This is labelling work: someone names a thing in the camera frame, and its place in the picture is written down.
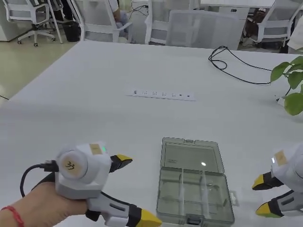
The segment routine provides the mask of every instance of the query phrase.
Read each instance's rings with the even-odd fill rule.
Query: electrical outlet
[[[126,93],[127,96],[138,96],[138,97],[149,97],[149,98],[163,98],[163,99],[175,99],[175,100],[185,100],[185,101],[195,101],[193,93],[184,92],[164,92],[156,90],[142,90],[142,89],[132,89]]]

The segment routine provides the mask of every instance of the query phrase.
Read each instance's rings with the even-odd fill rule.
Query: chair base
[[[52,38],[52,40],[55,40],[55,36],[50,34],[49,31],[46,31],[46,30],[31,30],[31,31],[27,32],[26,34],[20,36],[18,38],[18,42],[20,42],[22,39],[25,39],[27,37],[34,36],[35,44],[37,44],[38,35],[44,35],[44,36]]]

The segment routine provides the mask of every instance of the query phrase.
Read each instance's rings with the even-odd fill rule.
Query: office chair
[[[94,40],[114,43],[130,43],[133,24],[117,28],[108,0],[71,0],[72,10],[80,24],[80,40]],[[128,28],[128,39],[119,37],[120,31]]]
[[[169,12],[174,9],[199,9],[200,0],[148,0],[149,14],[145,20],[145,44],[165,44]]]
[[[166,38],[167,46],[216,49],[238,47],[240,20],[235,15],[203,10],[172,10]]]
[[[34,36],[34,46],[38,46],[37,36],[44,35],[50,37],[52,41],[56,41],[52,34],[48,31],[38,30],[37,26],[49,21],[49,6],[48,4],[36,5],[31,0],[3,0],[6,18],[10,22],[31,21],[32,30],[18,38],[18,44],[22,44],[22,39]]]
[[[248,18],[247,23],[255,23],[258,27],[250,39],[256,43],[287,41],[291,35],[293,20],[302,5],[303,0],[276,0],[261,23]]]

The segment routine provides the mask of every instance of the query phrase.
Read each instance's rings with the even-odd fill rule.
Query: red string bracelet
[[[13,213],[13,217],[14,217],[15,221],[18,223],[18,226],[24,227],[24,222],[22,221],[22,219],[21,219],[19,213],[16,211],[16,209],[13,208],[12,206],[7,206],[7,207],[2,208],[1,210],[6,210],[6,209],[10,210]]]

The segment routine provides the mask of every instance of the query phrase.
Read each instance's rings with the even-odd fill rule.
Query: person
[[[73,14],[72,14],[71,8],[67,1],[68,0],[62,0],[63,14],[65,15],[65,19],[73,20]],[[120,10],[118,0],[109,0],[109,5],[112,9],[114,19],[116,21],[118,28],[121,28],[123,25],[128,23],[128,18],[127,18],[126,12]]]
[[[83,215],[87,211],[85,200],[69,200],[56,193],[55,184],[45,182],[28,195],[13,203],[12,208],[20,216],[17,221],[9,209],[0,211],[0,227],[53,227],[69,216]]]

